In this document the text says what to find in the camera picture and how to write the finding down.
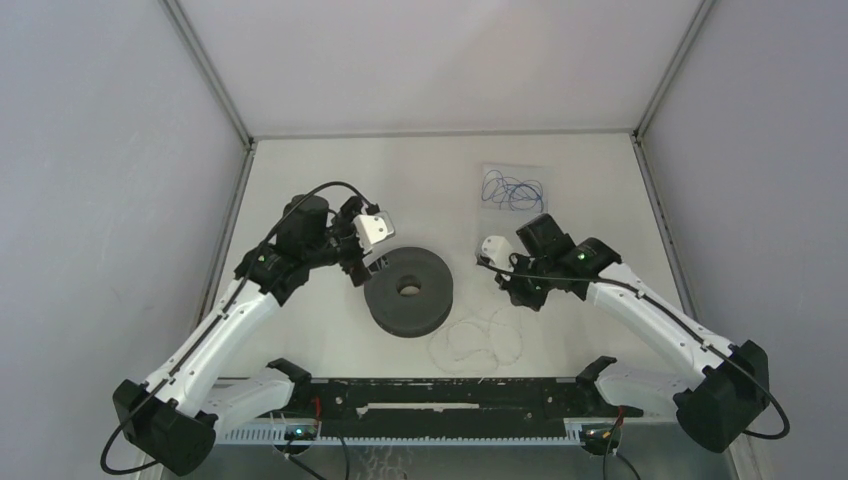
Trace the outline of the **dark grey perforated spool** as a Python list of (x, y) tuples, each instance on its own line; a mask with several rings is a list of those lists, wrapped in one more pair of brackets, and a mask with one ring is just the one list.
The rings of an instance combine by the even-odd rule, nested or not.
[(448, 319), (454, 279), (447, 263), (420, 247), (391, 250), (368, 266), (364, 298), (375, 323), (400, 338), (435, 332)]

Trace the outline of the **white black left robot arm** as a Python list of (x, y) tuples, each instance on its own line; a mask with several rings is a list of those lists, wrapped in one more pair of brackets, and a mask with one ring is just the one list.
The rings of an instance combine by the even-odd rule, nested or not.
[(212, 392), (223, 368), (253, 332), (303, 286), (311, 271), (339, 266), (359, 287), (370, 277), (364, 258), (393, 237), (388, 214), (360, 195), (338, 210), (308, 193), (292, 198), (281, 218), (249, 250), (216, 306), (187, 340), (142, 382), (126, 379), (112, 395), (123, 436), (175, 475), (196, 470), (218, 438), (253, 418), (280, 409), (290, 417), (311, 407), (304, 372), (278, 359), (259, 374), (219, 394)]

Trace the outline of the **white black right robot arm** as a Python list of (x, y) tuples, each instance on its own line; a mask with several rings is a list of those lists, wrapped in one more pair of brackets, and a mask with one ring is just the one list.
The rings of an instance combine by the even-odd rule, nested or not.
[(500, 290), (519, 307), (539, 311), (554, 290), (606, 312), (671, 368), (663, 374), (599, 360), (578, 402), (592, 416), (614, 406), (672, 415), (700, 447), (722, 453), (774, 400), (766, 351), (752, 340), (735, 343), (699, 324), (639, 278), (598, 238), (577, 243), (549, 214), (516, 232), (525, 250), (503, 236), (480, 245), (478, 265), (494, 272)]

